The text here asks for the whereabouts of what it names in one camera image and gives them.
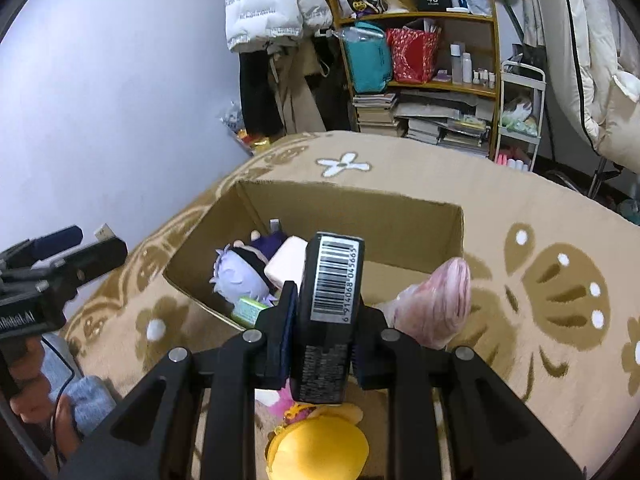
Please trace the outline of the person's left hand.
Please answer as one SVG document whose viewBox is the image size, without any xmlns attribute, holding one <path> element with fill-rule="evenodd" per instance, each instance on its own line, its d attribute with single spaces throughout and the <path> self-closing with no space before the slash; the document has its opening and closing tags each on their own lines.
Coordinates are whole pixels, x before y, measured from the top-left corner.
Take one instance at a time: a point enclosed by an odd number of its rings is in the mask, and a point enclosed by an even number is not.
<svg viewBox="0 0 640 480">
<path fill-rule="evenodd" d="M 28 424 L 43 424 L 54 417 L 54 442 L 58 452 L 68 460 L 80 445 L 70 398 L 63 394 L 57 408 L 49 399 L 51 385 L 41 370 L 44 359 L 41 338 L 27 338 L 25 348 L 25 353 L 9 367 L 11 376 L 21 387 L 10 399 L 11 410 Z"/>
</svg>

